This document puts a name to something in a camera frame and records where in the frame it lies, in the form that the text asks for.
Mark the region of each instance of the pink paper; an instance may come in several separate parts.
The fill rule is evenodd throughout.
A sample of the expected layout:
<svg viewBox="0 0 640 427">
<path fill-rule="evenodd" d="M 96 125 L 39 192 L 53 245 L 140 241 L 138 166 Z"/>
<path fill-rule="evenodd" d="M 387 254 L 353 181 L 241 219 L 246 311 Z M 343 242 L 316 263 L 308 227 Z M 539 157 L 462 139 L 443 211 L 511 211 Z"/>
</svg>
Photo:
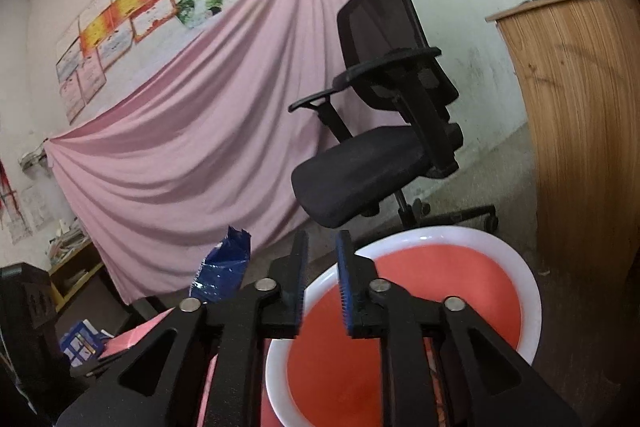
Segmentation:
<svg viewBox="0 0 640 427">
<path fill-rule="evenodd" d="M 88 57 L 80 63 L 77 72 L 82 97 L 85 103 L 89 103 L 100 88 L 107 82 L 104 72 L 102 71 L 102 66 L 100 65 L 97 49 L 94 49 Z"/>
<path fill-rule="evenodd" d="M 348 0 L 238 0 L 125 100 L 46 142 L 54 175 L 122 299 L 186 288 L 226 227 L 253 252 L 307 219 L 292 170 L 329 140 L 287 105 L 344 70 L 336 15 Z M 354 134 L 401 124 L 348 90 Z"/>
<path fill-rule="evenodd" d="M 80 91 L 77 71 L 74 71 L 68 79 L 60 84 L 60 98 L 65 106 L 66 119 L 71 123 L 84 108 L 84 98 L 82 98 Z"/>
</svg>

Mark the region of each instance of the metal pin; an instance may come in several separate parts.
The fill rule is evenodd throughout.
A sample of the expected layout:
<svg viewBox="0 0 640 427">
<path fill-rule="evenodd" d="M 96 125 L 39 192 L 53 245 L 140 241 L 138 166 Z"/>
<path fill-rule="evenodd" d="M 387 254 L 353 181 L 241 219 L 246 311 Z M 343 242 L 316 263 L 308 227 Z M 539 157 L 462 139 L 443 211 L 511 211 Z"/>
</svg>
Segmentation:
<svg viewBox="0 0 640 427">
<path fill-rule="evenodd" d="M 447 297 L 444 301 L 445 308 L 451 312 L 461 312 L 466 307 L 466 302 L 460 297 Z"/>
<path fill-rule="evenodd" d="M 277 285 L 278 283 L 276 283 L 273 279 L 265 277 L 264 279 L 260 279 L 255 282 L 255 289 L 260 292 L 268 292 L 273 290 Z"/>
<path fill-rule="evenodd" d="M 195 297 L 187 297 L 180 302 L 180 309 L 183 312 L 191 313 L 199 309 L 202 303 Z"/>
<path fill-rule="evenodd" d="M 386 279 L 373 279 L 369 283 L 369 289 L 376 293 L 384 293 L 391 288 L 391 283 Z"/>
</svg>

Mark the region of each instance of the office chair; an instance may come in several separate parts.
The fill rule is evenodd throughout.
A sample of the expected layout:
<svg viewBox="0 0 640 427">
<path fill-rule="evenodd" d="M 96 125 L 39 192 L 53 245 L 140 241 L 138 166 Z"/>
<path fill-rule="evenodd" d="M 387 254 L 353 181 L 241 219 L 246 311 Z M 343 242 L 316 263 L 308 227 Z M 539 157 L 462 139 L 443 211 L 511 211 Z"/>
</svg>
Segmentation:
<svg viewBox="0 0 640 427">
<path fill-rule="evenodd" d="M 394 194 L 403 229 L 454 225 L 485 216 L 494 233 L 493 205 L 428 216 L 420 200 L 409 206 L 402 188 L 419 176 L 443 179 L 458 170 L 454 151 L 463 143 L 447 105 L 456 87 L 439 66 L 442 52 L 428 45 L 411 0 L 349 0 L 337 17 L 346 71 L 332 87 L 298 100 L 289 112 L 314 110 L 339 144 L 296 167 L 291 184 L 307 214 L 336 229 L 352 217 L 373 216 Z M 398 111 L 407 125 L 377 127 L 353 136 L 331 104 L 331 95 L 354 89 L 369 107 Z"/>
</svg>

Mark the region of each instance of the wooden counter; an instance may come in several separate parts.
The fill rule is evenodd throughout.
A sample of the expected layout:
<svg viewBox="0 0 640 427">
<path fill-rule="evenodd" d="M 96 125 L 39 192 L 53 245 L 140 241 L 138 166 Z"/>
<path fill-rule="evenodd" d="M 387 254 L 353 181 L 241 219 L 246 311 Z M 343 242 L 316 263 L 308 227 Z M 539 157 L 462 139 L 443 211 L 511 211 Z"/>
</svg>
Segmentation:
<svg viewBox="0 0 640 427">
<path fill-rule="evenodd" d="M 486 20 L 527 108 L 538 250 L 621 286 L 640 247 L 640 3 L 537 0 Z"/>
</svg>

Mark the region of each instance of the shelf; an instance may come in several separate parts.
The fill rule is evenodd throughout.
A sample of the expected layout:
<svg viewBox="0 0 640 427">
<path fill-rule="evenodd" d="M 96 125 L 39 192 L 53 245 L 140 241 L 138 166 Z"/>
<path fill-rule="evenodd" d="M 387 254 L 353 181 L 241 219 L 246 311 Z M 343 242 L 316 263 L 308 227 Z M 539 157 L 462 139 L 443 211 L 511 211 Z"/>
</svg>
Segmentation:
<svg viewBox="0 0 640 427">
<path fill-rule="evenodd" d="M 58 264 L 55 264 L 51 267 L 51 269 L 49 270 L 49 275 L 53 275 L 55 272 L 57 272 L 60 268 L 62 268 L 63 266 L 65 266 L 66 263 L 68 263 L 69 261 L 71 261 L 76 255 L 78 255 L 82 250 L 84 250 L 86 247 L 88 247 L 89 245 L 92 245 L 92 241 L 91 239 L 87 238 L 85 239 L 82 244 L 76 248 L 75 251 L 73 251 L 72 253 L 70 253 L 69 255 L 67 255 L 62 261 L 60 261 Z"/>
<path fill-rule="evenodd" d="M 84 285 L 86 285 L 102 268 L 104 267 L 104 263 L 98 263 L 94 266 L 89 272 L 85 273 L 79 280 L 71 286 L 71 289 L 62 296 L 62 301 L 59 304 L 56 304 L 56 311 L 60 313 L 60 310 L 69 304 L 71 299 L 82 289 Z"/>
</svg>

